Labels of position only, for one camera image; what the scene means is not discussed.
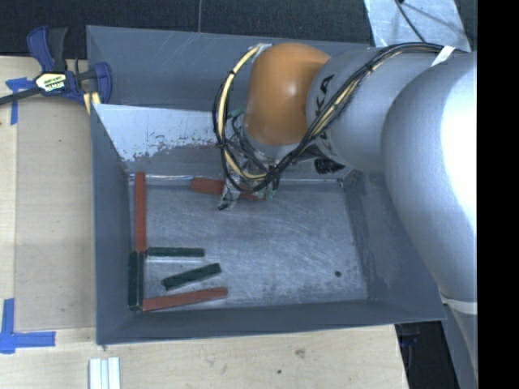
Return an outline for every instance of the wire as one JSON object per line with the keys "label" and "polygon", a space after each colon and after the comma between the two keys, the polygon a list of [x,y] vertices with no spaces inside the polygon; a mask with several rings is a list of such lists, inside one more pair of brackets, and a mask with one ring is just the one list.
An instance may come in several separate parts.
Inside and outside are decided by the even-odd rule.
{"label": "wire", "polygon": [[[355,93],[362,84],[363,80],[371,73],[376,71],[380,66],[402,53],[417,52],[434,52],[438,53],[442,50],[442,46],[429,43],[403,43],[391,45],[382,48],[367,64],[354,72],[350,78],[344,82],[339,90],[324,105],[322,113],[309,125],[306,134],[303,136],[299,145],[289,154],[284,156],[276,165],[267,168],[255,156],[253,148],[244,139],[238,128],[236,127],[236,117],[231,121],[234,134],[230,139],[225,136],[225,124],[228,119],[228,98],[229,89],[231,88],[234,77],[243,67],[243,65],[255,56],[260,50],[261,45],[254,46],[249,49],[238,61],[236,66],[229,72],[225,82],[217,93],[212,111],[212,120],[214,131],[217,137],[218,146],[221,149],[221,161],[223,164],[225,178],[239,191],[246,193],[257,193],[272,183],[272,189],[275,190],[279,185],[280,175],[287,167],[293,163],[294,159],[300,156],[321,134],[323,134],[342,114],[349,103],[353,100]],[[235,143],[233,138],[236,137],[239,143]],[[239,152],[247,159],[249,165],[254,165],[258,173],[246,171],[238,164],[232,149]],[[230,173],[233,170],[243,181],[237,183]]]}
{"label": "wire", "polygon": [[398,10],[404,17],[407,24],[410,26],[411,29],[413,29],[414,34],[418,37],[418,39],[423,42],[427,43],[426,40],[423,38],[423,36],[420,34],[420,32],[417,30],[417,28],[413,25],[413,23],[410,21],[409,17],[407,17],[407,14],[404,12],[404,9],[402,9],[402,6],[398,0],[394,0],[395,4],[397,5]]}

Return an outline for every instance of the blue tape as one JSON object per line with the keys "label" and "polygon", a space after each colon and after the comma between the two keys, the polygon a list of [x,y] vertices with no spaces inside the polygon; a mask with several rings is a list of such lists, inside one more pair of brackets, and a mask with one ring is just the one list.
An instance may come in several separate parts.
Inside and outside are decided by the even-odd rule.
{"label": "blue tape", "polygon": [[[17,93],[20,90],[24,89],[32,89],[35,88],[36,85],[33,81],[27,78],[15,78],[8,79],[6,81],[7,87],[12,90],[13,93]],[[13,126],[18,122],[18,101],[13,101],[11,106],[11,125]]]}
{"label": "blue tape", "polygon": [[56,331],[15,333],[15,299],[3,302],[2,331],[0,332],[0,353],[12,354],[17,348],[52,347]]}

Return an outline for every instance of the yellow cable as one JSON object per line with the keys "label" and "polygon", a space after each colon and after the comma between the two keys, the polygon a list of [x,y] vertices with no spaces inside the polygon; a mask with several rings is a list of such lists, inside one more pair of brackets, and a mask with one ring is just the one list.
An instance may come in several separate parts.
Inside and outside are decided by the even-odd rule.
{"label": "yellow cable", "polygon": [[[220,139],[223,139],[224,135],[224,129],[225,129],[225,123],[224,123],[224,116],[225,116],[225,103],[227,101],[227,95],[229,92],[230,85],[232,84],[234,80],[234,76],[238,73],[240,69],[242,69],[243,65],[252,58],[257,52],[260,50],[259,46],[255,46],[252,49],[250,49],[245,55],[242,56],[242,58],[238,61],[238,63],[234,66],[232,71],[227,76],[227,79],[224,82],[224,87],[221,90],[221,96],[218,104],[218,115],[217,115],[217,123],[218,123],[218,135],[220,136]],[[241,177],[249,179],[249,180],[261,180],[264,179],[267,174],[250,174],[248,172],[244,172],[238,164],[233,160],[231,155],[228,152],[225,152],[225,160],[230,165],[230,167]]]}

